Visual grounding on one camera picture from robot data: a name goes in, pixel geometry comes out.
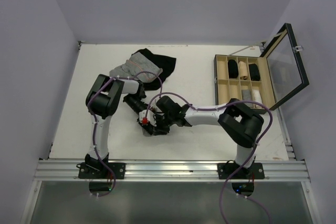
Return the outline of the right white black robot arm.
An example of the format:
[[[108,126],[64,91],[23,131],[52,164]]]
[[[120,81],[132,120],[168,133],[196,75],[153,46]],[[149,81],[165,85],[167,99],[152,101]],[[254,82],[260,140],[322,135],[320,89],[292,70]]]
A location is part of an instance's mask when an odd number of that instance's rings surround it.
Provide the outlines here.
[[[167,126],[221,126],[237,144],[234,172],[236,176],[246,178],[253,171],[255,156],[252,151],[264,119],[238,99],[231,99],[229,102],[232,105],[224,104],[222,109],[215,106],[191,108],[187,104],[180,106],[165,95],[157,101],[156,106],[163,113],[163,122]]]

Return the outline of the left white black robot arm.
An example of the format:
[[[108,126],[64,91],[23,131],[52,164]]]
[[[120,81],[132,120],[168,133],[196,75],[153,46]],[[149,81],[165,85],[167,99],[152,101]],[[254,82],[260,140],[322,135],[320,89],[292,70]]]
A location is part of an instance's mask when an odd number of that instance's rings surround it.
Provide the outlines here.
[[[86,106],[91,115],[92,140],[85,164],[97,178],[104,178],[109,172],[108,135],[112,116],[115,114],[123,94],[145,98],[143,82],[130,78],[97,76],[87,97]]]

